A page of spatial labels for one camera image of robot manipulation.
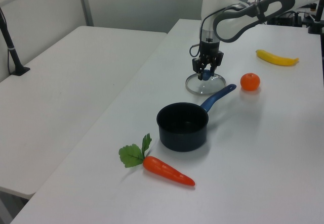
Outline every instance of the saucepan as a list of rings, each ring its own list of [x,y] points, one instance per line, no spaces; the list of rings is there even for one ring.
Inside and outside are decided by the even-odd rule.
[[[177,152],[189,152],[199,148],[207,138],[208,111],[217,100],[235,88],[235,84],[224,87],[200,106],[193,103],[174,103],[162,108],[156,117],[161,142]]]

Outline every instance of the banana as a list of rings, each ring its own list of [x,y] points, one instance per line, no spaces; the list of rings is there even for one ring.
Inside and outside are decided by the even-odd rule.
[[[299,58],[284,58],[276,56],[264,50],[257,50],[256,53],[257,57],[259,57],[260,59],[279,66],[293,66],[299,61]]]

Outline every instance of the wall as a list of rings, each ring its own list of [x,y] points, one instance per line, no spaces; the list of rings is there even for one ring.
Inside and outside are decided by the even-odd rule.
[[[169,32],[180,19],[199,19],[203,0],[88,0],[99,27]]]
[[[14,0],[1,9],[23,65],[86,24],[80,0]],[[0,81],[7,76],[7,45],[0,34]]]

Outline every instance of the green carrot top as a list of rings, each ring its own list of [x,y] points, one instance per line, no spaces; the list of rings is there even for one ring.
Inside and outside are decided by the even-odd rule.
[[[142,141],[142,150],[135,144],[131,146],[124,146],[119,150],[120,160],[125,167],[134,167],[143,163],[145,158],[145,151],[148,149],[152,139],[150,134],[144,136]]]

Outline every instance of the carrot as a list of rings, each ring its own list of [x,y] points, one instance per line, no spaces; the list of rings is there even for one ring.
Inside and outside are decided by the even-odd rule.
[[[169,180],[173,180],[184,185],[195,186],[195,182],[191,178],[180,173],[179,171],[175,170],[156,157],[145,157],[143,161],[143,167],[146,170],[165,177]]]
[[[167,165],[161,160],[146,156],[145,151],[148,149],[152,139],[150,134],[147,134],[143,138],[142,149],[137,145],[132,144],[131,146],[124,146],[119,150],[120,160],[123,162],[125,167],[134,167],[143,164],[144,168],[150,172],[153,172],[162,177],[168,178],[170,180],[176,181],[184,185],[195,186],[195,182],[187,177],[186,175],[175,170],[173,167]]]

